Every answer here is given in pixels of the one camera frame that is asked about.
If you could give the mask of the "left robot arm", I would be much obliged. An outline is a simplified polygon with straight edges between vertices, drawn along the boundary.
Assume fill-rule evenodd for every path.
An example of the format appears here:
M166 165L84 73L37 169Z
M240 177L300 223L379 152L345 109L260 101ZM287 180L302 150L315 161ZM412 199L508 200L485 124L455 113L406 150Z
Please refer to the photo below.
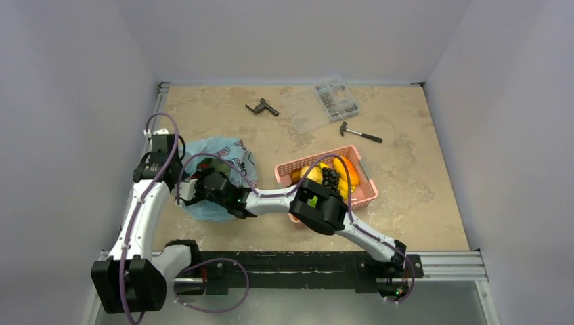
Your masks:
M172 240L159 255L152 253L160 215L183 166L177 149L182 138L166 129L148 131L146 137L151 148L133 172L131 201L118 239L107 257L91 268L108 314L159 311L174 278L180 272L195 276L202 267L193 240Z

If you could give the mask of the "light blue plastic bag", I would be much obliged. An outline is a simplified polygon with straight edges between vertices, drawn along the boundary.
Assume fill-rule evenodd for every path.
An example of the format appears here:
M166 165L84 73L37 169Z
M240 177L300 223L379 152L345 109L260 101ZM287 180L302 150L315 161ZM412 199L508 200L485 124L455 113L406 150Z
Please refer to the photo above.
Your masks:
M188 175L192 175L197 170L199 163L206 161L215 163L215 167L224 172L234 185L242 185L246 188L257 185L258 177L255 167L255 156L247 149L241 139L234 137L210 137L187 142L179 147L179 153L183 154L184 160L200 152L219 156L230 162L237 169L233 170L216 158L201 156L195 158L187 165L185 170ZM191 206L185 206L183 210L189 213L196 221L223 223L235 219L225 208L206 200Z

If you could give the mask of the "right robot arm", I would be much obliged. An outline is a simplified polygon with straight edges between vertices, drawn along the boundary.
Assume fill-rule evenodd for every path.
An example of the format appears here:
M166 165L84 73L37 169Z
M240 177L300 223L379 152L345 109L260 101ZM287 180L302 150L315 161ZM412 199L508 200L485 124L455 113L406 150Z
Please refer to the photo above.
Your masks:
M395 276L407 265L406 246L364 223L340 194L310 179L288 188L262 190L234 184L222 172L212 171L190 180L180 202L190 207L209 202L239 218L289 213L310 230L338 235L366 251L384 273Z

